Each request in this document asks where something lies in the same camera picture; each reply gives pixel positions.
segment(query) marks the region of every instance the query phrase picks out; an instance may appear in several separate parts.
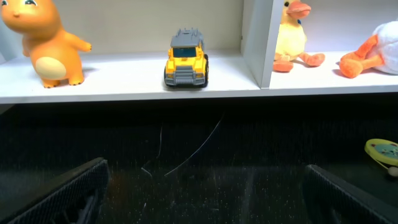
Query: white plush toy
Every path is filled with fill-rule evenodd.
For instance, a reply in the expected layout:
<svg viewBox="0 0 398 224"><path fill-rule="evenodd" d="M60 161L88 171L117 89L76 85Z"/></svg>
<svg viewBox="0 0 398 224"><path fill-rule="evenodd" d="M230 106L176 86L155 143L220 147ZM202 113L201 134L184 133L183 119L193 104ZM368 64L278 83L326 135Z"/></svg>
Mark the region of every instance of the white plush toy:
<svg viewBox="0 0 398 224"><path fill-rule="evenodd" d="M357 51L340 60L340 70L348 78L368 68L398 75L398 20L380 25Z"/></svg>

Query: duck's eye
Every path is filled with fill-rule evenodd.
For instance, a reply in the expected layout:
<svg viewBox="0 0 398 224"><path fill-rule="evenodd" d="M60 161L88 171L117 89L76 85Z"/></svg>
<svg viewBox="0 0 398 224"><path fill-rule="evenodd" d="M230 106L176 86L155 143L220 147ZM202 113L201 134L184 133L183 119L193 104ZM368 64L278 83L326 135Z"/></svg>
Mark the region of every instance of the duck's eye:
<svg viewBox="0 0 398 224"><path fill-rule="evenodd" d="M25 4L33 4L33 5L37 6L37 4L34 0L26 0Z"/></svg>

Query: truck windshield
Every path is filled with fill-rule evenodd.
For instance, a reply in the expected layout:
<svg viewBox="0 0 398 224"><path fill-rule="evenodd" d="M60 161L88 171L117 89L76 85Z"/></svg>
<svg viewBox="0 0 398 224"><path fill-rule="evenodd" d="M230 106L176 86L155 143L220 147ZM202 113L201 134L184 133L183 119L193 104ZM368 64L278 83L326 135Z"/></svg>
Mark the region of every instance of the truck windshield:
<svg viewBox="0 0 398 224"><path fill-rule="evenodd" d="M196 57L197 51L194 47L174 48L174 57Z"/></svg>

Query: toy truck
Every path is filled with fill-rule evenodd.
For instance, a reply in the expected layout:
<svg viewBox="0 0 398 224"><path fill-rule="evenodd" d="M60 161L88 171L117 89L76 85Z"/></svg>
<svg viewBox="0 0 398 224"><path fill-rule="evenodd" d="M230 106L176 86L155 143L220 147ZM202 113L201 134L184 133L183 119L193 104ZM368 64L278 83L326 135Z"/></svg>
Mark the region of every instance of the toy truck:
<svg viewBox="0 0 398 224"><path fill-rule="evenodd" d="M172 38L169 59L164 70L165 84L171 87L206 87L209 63L204 48L203 36L198 29L180 29Z"/></svg>

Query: plush duck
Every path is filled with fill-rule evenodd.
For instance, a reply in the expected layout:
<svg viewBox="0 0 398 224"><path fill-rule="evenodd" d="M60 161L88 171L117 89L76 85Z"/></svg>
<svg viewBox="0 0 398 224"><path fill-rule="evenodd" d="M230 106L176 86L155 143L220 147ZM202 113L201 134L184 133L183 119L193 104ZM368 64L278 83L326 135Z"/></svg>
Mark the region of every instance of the plush duck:
<svg viewBox="0 0 398 224"><path fill-rule="evenodd" d="M274 70L289 72L292 60L300 58L307 65L317 67L325 61L324 54L309 55L304 52L307 36L299 19L310 14L311 7L300 0L285 0L274 58Z"/></svg>
<svg viewBox="0 0 398 224"><path fill-rule="evenodd" d="M340 60L340 70L348 78L368 68L398 75L398 20L380 25L357 51Z"/></svg>
<svg viewBox="0 0 398 224"><path fill-rule="evenodd" d="M83 83L78 51L89 52L91 44L63 29L52 0L0 0L1 15L11 30L23 35L23 54L30 57L44 87L52 88L60 80L70 85Z"/></svg>

